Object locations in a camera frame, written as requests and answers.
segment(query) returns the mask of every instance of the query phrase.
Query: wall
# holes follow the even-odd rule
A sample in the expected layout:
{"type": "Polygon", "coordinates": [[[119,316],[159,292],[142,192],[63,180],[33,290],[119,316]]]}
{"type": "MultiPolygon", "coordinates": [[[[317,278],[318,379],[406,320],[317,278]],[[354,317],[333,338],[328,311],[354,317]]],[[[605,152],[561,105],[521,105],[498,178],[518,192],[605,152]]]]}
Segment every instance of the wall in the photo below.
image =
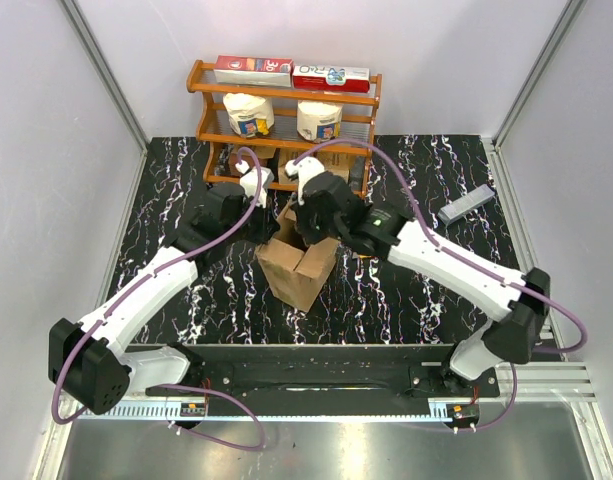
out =
{"type": "Polygon", "coordinates": [[[493,135],[566,0],[79,0],[150,136],[194,135],[195,59],[290,56],[384,75],[378,133],[493,135]]]}
{"type": "Polygon", "coordinates": [[[48,331],[94,307],[139,158],[58,3],[0,1],[0,480],[34,467],[48,331]]]}
{"type": "Polygon", "coordinates": [[[613,0],[586,4],[502,150],[553,297],[588,325],[613,441],[613,0]]]}

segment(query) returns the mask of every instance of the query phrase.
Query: wooden rack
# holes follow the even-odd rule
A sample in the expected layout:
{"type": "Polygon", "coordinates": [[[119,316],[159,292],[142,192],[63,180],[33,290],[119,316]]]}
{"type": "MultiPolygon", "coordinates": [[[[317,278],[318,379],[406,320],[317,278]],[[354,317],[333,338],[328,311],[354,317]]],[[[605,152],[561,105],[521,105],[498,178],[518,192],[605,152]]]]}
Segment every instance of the wooden rack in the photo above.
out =
{"type": "MultiPolygon", "coordinates": [[[[222,149],[226,144],[235,145],[259,145],[276,148],[290,148],[308,150],[314,144],[306,142],[297,133],[297,104],[298,100],[311,100],[319,102],[331,102],[344,105],[357,105],[366,107],[370,115],[344,114],[340,131],[341,138],[354,138],[373,143],[375,140],[375,118],[379,108],[379,100],[382,89],[382,76],[370,77],[371,89],[368,94],[337,94],[330,92],[311,92],[294,88],[274,88],[261,86],[224,85],[215,82],[215,64],[204,63],[197,60],[186,80],[186,88],[189,92],[201,92],[204,98],[204,111],[197,126],[196,137],[199,141],[210,142],[210,156],[204,169],[204,181],[214,182],[238,182],[236,177],[215,175],[215,167],[219,160],[222,149]],[[220,98],[226,93],[246,93],[260,97],[271,97],[282,103],[295,103],[295,108],[273,108],[275,113],[275,125],[271,133],[264,137],[243,138],[236,135],[230,128],[228,114],[220,98]]],[[[322,148],[324,152],[346,153],[350,155],[351,165],[357,157],[364,157],[364,175],[361,190],[356,193],[362,197],[366,195],[368,173],[370,171],[371,151],[363,147],[350,145],[332,145],[322,148]]],[[[273,182],[270,188],[277,190],[296,191],[297,185],[286,185],[273,182]]]]}

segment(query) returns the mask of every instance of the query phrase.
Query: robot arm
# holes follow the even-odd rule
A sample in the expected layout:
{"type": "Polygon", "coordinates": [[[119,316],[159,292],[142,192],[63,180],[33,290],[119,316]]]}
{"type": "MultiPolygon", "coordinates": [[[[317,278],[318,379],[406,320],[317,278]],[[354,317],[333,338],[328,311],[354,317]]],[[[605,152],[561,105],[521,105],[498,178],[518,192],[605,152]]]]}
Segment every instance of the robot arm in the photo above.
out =
{"type": "Polygon", "coordinates": [[[374,256],[422,273],[447,286],[481,308],[489,322],[467,340],[459,342],[443,367],[444,383],[451,388],[474,381],[502,361],[525,364],[548,314],[548,308],[528,295],[509,288],[511,282],[543,295],[550,291],[550,277],[539,269],[524,275],[485,260],[433,233],[434,246],[415,219],[392,205],[365,204],[340,177],[324,171],[307,157],[286,165],[288,176],[299,179],[293,204],[296,228],[307,244],[326,237],[337,238],[361,255],[374,256]],[[495,282],[442,250],[453,252],[504,278],[495,282]]]}
{"type": "Polygon", "coordinates": [[[126,353],[126,348],[173,296],[220,260],[230,244],[242,239],[265,243],[278,230],[266,209],[266,189],[273,175],[264,168],[262,191],[247,224],[227,241],[163,268],[219,237],[242,217],[257,188],[257,172],[242,173],[239,185],[217,184],[201,204],[185,212],[174,237],[111,299],[77,324],[61,319],[51,329],[49,378],[56,382],[75,345],[100,319],[105,320],[78,353],[64,382],[64,389],[93,413],[107,412],[127,393],[164,383],[178,384],[201,370],[201,358],[181,345],[136,353],[126,353]]]}

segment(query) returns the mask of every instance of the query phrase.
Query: black marble table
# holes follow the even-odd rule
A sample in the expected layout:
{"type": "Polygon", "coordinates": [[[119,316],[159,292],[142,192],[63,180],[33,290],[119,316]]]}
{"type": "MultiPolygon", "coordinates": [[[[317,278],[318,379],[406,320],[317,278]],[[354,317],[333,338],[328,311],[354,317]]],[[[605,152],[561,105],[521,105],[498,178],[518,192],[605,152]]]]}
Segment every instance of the black marble table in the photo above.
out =
{"type": "MultiPolygon", "coordinates": [[[[436,217],[448,200],[475,187],[494,188],[477,136],[380,136],[376,144],[397,161],[424,216],[450,240],[510,268],[518,268],[497,199],[445,227],[436,217]]],[[[206,187],[209,146],[194,138],[153,139],[109,294],[153,257],[175,229],[189,199],[206,187]]],[[[405,205],[394,175],[375,159],[368,198],[405,205]]],[[[275,213],[287,194],[271,192],[275,213]]],[[[408,344],[452,343],[479,328],[485,316],[467,300],[423,275],[376,259],[353,258],[339,247],[336,267],[308,313],[275,299],[252,244],[235,244],[194,286],[180,292],[137,335],[135,343],[163,344],[408,344]]]]}

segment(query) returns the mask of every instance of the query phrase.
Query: red box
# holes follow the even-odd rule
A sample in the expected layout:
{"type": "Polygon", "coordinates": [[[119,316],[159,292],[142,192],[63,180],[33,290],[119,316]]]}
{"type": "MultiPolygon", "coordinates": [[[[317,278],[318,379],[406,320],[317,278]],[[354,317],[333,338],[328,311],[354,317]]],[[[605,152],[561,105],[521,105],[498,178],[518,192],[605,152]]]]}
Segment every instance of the red box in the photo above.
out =
{"type": "Polygon", "coordinates": [[[220,55],[215,62],[218,83],[290,87],[293,61],[289,58],[254,58],[220,55]]]}
{"type": "Polygon", "coordinates": [[[295,88],[329,92],[368,93],[370,71],[367,68],[296,65],[293,71],[295,88]]]}

